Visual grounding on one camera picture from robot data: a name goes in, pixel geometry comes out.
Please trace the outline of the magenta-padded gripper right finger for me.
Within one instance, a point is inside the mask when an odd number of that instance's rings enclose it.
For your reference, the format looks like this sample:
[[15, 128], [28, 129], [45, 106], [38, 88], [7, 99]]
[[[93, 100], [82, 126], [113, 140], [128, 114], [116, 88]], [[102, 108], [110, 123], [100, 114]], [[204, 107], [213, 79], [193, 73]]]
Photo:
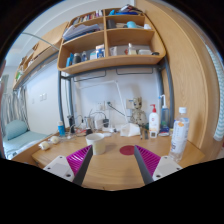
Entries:
[[169, 156], [160, 157], [137, 145], [134, 146], [134, 156], [145, 185], [182, 169]]

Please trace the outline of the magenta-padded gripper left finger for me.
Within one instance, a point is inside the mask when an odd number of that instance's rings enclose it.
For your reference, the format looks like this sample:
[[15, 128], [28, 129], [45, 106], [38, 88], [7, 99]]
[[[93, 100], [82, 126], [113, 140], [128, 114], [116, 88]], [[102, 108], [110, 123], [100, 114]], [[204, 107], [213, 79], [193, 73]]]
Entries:
[[92, 146], [87, 146], [67, 157], [59, 155], [44, 170], [81, 186], [92, 156]]

